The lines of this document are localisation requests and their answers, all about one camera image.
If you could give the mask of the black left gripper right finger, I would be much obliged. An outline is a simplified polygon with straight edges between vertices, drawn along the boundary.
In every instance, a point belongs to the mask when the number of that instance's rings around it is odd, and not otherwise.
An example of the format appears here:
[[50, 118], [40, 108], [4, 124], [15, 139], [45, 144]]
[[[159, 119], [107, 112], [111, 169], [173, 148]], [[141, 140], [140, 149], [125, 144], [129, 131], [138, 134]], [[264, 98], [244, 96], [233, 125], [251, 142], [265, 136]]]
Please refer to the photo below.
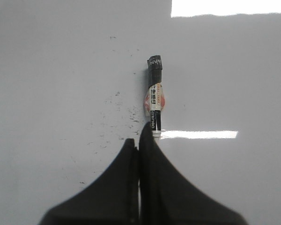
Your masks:
[[150, 123], [139, 141], [141, 222], [144, 225], [245, 225], [242, 215], [190, 183], [166, 158]]

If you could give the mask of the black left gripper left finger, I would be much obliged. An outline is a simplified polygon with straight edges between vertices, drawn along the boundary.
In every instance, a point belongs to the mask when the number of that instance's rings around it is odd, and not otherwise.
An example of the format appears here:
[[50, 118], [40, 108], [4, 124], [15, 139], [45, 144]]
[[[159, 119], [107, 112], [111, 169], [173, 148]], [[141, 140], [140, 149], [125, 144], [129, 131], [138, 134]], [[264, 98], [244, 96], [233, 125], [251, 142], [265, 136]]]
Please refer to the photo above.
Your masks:
[[91, 185], [51, 208], [41, 225], [137, 225], [139, 152], [126, 139], [117, 157]]

